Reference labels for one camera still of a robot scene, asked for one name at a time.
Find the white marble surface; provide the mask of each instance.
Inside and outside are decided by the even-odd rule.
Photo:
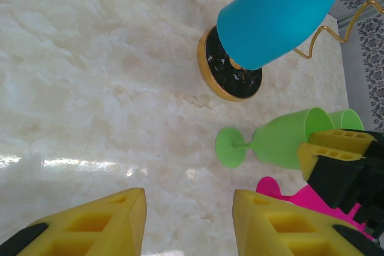
[[[232,126],[250,140],[279,115],[346,108],[340,45],[322,34],[313,59],[291,52],[265,67],[254,98],[225,102],[200,75],[196,47],[230,1],[0,0],[0,242],[139,186],[143,255],[236,255],[234,190],[266,175],[285,193],[303,185],[252,153],[222,167],[215,136]]]

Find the patterned fabric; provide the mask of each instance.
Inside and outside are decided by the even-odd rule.
[[[359,8],[367,0],[339,0],[348,9]],[[361,53],[364,57],[365,78],[371,100],[373,123],[384,128],[384,17],[377,14],[357,24]]]

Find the green plastic cup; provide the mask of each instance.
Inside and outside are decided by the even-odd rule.
[[[352,109],[330,113],[329,117],[332,119],[335,128],[364,130],[359,115]]]
[[[298,147],[313,132],[334,129],[331,118],[321,108],[280,116],[253,134],[252,148],[261,162],[300,170]]]

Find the gold wire stand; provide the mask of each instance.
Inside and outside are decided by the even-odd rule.
[[[321,26],[317,31],[316,33],[314,34],[314,37],[312,38],[312,41],[311,41],[311,44],[310,44],[310,51],[309,51],[309,54],[306,55],[304,54],[302,51],[300,51],[299,49],[295,48],[293,49],[296,53],[299,53],[302,57],[304,57],[305,59],[311,59],[312,58],[312,53],[313,53],[313,46],[314,46],[314,43],[316,42],[316,39],[318,38],[319,34],[323,31],[323,30],[326,30],[329,34],[331,34],[334,38],[336,38],[337,41],[339,41],[340,43],[345,43],[348,41],[349,39],[349,35],[350,35],[350,32],[352,30],[352,27],[353,25],[355,24],[355,22],[357,21],[358,17],[360,16],[360,14],[369,6],[369,5],[373,5],[374,8],[376,8],[376,10],[379,12],[379,13],[384,13],[384,9],[380,6],[380,4],[376,1],[376,0],[368,0],[366,1],[361,7],[360,9],[358,10],[358,12],[356,12],[356,14],[354,15],[354,17],[352,18],[352,20],[350,21],[349,25],[348,25],[348,28],[347,28],[347,32],[346,32],[346,36],[344,39],[341,39],[340,36],[337,35],[336,32],[334,32],[331,28],[329,28],[328,26]]]

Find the gold metal frame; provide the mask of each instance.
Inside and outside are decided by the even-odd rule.
[[[216,26],[212,27],[210,30],[206,31],[200,38],[199,45],[197,46],[197,61],[199,63],[199,68],[202,73],[202,76],[208,84],[208,86],[222,99],[230,101],[230,102],[240,102],[246,99],[249,99],[253,97],[255,94],[253,94],[250,97],[247,98],[238,98],[233,96],[232,94],[229,94],[226,92],[216,81],[215,77],[212,75],[211,70],[209,69],[208,61],[206,60],[206,41],[208,38],[209,33],[215,28]]]
[[[337,41],[339,41],[340,43],[345,43],[348,41],[349,39],[349,35],[350,35],[350,32],[352,30],[352,27],[353,25],[355,24],[355,22],[357,21],[357,19],[359,18],[360,14],[369,6],[369,5],[373,5],[374,8],[376,8],[376,10],[379,12],[379,13],[384,13],[384,9],[380,6],[380,4],[376,1],[376,0],[368,0],[366,1],[361,7],[360,9],[358,10],[358,12],[356,12],[356,14],[354,15],[354,17],[352,18],[352,20],[350,21],[349,25],[348,25],[348,28],[347,28],[347,32],[346,32],[346,36],[344,39],[341,39],[340,36],[337,35],[336,32],[334,32],[331,28],[329,28],[328,26],[321,26],[317,31],[316,33],[314,34],[314,37],[312,38],[312,41],[311,41],[311,44],[310,44],[310,51],[309,51],[309,54],[306,55],[304,54],[302,51],[300,51],[299,49],[295,48],[293,49],[296,53],[300,54],[302,57],[304,57],[305,59],[311,59],[312,58],[312,54],[313,54],[313,46],[314,46],[314,43],[316,42],[316,39],[318,38],[319,34],[323,31],[323,30],[326,30],[329,34],[331,34],[334,38],[336,38]]]

